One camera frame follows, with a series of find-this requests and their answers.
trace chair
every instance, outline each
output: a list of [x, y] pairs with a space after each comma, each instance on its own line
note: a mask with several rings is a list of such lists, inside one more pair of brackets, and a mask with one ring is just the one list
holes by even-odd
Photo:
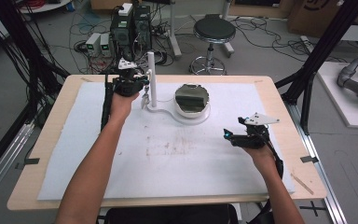
[[222, 61], [213, 56], [213, 44], [225, 44], [235, 36], [235, 26], [218, 16], [206, 16], [194, 25], [194, 35], [209, 43], [207, 55], [191, 62], [189, 70], [195, 75], [226, 75]]
[[[178, 223], [175, 222], [174, 219], [172, 218], [177, 216], [178, 214], [181, 214], [182, 210], [180, 207], [181, 206], [179, 206], [179, 208], [177, 206], [110, 208], [105, 216], [98, 216], [98, 219], [103, 220], [103, 224], [135, 223], [134, 221], [141, 220], [141, 219], [133, 220], [132, 219], [133, 217], [145, 217], [145, 219], [142, 219], [144, 224], [167, 223], [166, 220], [170, 220], [169, 221], [170, 223]], [[234, 206], [232, 204], [228, 204], [227, 209], [228, 209], [227, 210], [228, 224], [239, 224], [237, 212]]]

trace electronic equipment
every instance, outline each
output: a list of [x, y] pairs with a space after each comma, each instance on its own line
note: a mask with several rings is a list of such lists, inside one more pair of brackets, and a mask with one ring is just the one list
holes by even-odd
[[101, 53], [101, 34], [94, 33], [86, 41], [87, 51], [90, 57], [97, 57]]
[[132, 10], [132, 4], [124, 3], [122, 9], [118, 11], [118, 15], [119, 16], [129, 16], [131, 10]]
[[114, 14], [110, 26], [116, 58], [124, 58], [130, 62], [134, 61], [132, 48], [134, 47], [135, 28], [132, 12], [133, 9], [129, 11], [128, 16]]
[[278, 7], [281, 0], [235, 0], [235, 5]]
[[138, 47], [148, 50], [152, 49], [150, 6], [138, 6], [134, 9], [133, 18], [135, 21], [136, 41]]
[[112, 57], [113, 54], [113, 43], [110, 38], [110, 34], [101, 34], [101, 53], [104, 57]]

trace table surface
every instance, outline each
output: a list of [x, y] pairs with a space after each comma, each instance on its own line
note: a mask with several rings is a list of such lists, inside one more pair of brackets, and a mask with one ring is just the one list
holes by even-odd
[[[285, 166], [295, 184], [296, 192], [291, 196], [295, 200], [322, 199], [326, 196], [324, 184], [312, 162], [303, 163], [300, 158], [309, 156], [296, 127], [270, 77], [258, 76], [163, 76], [158, 75], [161, 83], [253, 83], [263, 102], [266, 114], [280, 118], [274, 124], [275, 138], [282, 151]], [[48, 120], [37, 139], [29, 158], [40, 158], [38, 164], [26, 165], [19, 181], [7, 202], [10, 210], [35, 210], [58, 208], [60, 201], [38, 201], [48, 160], [61, 134], [63, 124], [74, 104], [77, 92], [84, 82], [104, 82], [104, 76], [71, 75], [69, 76], [53, 106]], [[142, 199], [103, 200], [102, 207], [113, 206], [148, 206], [196, 203], [242, 203], [261, 202], [267, 199], [260, 195], [226, 195], [226, 196], [192, 196]]]

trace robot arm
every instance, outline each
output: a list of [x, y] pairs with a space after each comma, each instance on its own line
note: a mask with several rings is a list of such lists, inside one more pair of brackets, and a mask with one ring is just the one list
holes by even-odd
[[353, 91], [358, 96], [358, 82], [351, 77], [356, 73], [358, 58], [353, 60], [348, 66], [344, 67], [338, 75], [337, 84], [340, 87]]

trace gray floor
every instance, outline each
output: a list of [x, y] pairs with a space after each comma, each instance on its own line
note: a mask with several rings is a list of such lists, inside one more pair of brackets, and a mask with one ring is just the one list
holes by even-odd
[[[79, 23], [96, 24], [94, 32], [102, 32], [109, 26], [109, 15], [96, 15], [90, 11], [87, 4], [78, 7], [76, 12], [66, 12], [57, 9], [49, 13], [37, 15], [40, 28], [48, 43], [52, 46], [54, 57], [71, 74], [81, 74], [86, 67], [84, 58], [78, 53], [71, 55], [68, 48], [72, 48], [76, 41], [87, 39], [86, 35], [79, 34]], [[177, 34], [192, 33], [192, 18], [177, 19], [177, 27], [183, 28]], [[298, 35], [288, 34], [285, 21], [267, 21], [267, 29], [281, 36], [279, 41], [287, 44], [289, 40], [298, 41]], [[188, 65], [197, 56], [204, 55], [207, 44], [194, 36], [178, 35], [180, 48], [183, 52], [181, 59], [173, 61], [169, 66], [158, 66], [157, 74], [190, 75]], [[279, 51], [293, 57], [283, 55], [272, 48], [260, 48], [251, 45], [249, 41], [261, 46], [271, 46], [274, 36], [263, 30], [248, 30], [244, 34], [237, 32], [231, 41], [235, 53], [228, 58], [221, 47], [216, 47], [214, 54], [227, 67], [229, 75], [269, 76], [274, 81], [281, 80], [297, 71], [307, 59], [306, 55], [297, 55], [290, 48], [281, 48]], [[332, 53], [333, 56], [350, 61], [358, 56], [358, 48], [348, 42], [340, 43]], [[25, 85], [15, 72], [11, 62], [0, 49], [0, 139], [26, 104]], [[21, 170], [15, 169], [17, 162], [22, 162], [25, 154], [39, 134], [36, 129], [19, 157], [13, 163], [5, 178], [0, 183], [0, 223], [53, 223], [56, 210], [15, 212], [7, 210], [7, 200], [14, 188]], [[348, 223], [358, 223], [358, 129], [347, 128], [326, 93], [320, 80], [315, 78], [310, 108], [310, 136], [316, 146], [320, 161], [328, 175], [330, 183], [338, 198], [339, 204]], [[311, 206], [310, 201], [296, 202], [298, 206]], [[325, 208], [322, 201], [315, 201], [314, 205]], [[307, 223], [331, 223], [327, 212], [301, 209], [301, 214]], [[242, 216], [250, 220], [257, 213], [256, 205], [241, 204]]]

